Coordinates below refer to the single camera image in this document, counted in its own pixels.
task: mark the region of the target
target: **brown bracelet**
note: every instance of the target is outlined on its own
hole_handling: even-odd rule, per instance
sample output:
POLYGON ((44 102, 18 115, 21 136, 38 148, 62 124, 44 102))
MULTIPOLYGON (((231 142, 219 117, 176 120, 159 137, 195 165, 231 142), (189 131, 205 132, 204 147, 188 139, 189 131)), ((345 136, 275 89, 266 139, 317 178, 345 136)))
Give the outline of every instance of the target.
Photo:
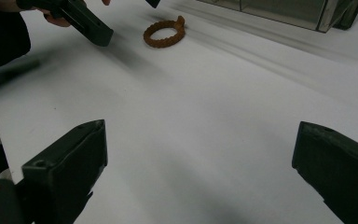
POLYGON ((167 48, 179 42, 185 36, 185 18, 178 17, 177 21, 158 21, 149 26, 144 32, 144 41, 150 47, 161 49, 167 48), (164 39, 152 39, 151 36, 158 30, 164 28, 173 28, 177 31, 176 35, 164 39))

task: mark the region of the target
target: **white surface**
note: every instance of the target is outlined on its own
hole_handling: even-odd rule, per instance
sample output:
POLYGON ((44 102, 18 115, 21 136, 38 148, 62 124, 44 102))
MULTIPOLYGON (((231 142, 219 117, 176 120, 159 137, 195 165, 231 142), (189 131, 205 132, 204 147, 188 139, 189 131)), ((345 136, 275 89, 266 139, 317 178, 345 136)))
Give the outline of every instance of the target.
POLYGON ((327 34, 193 0, 98 1, 109 47, 24 13, 42 65, 0 88, 0 134, 21 165, 105 119, 109 165, 76 223, 341 223, 291 168, 301 120, 358 141, 358 22, 327 34), (151 49, 143 31, 186 19, 151 49))

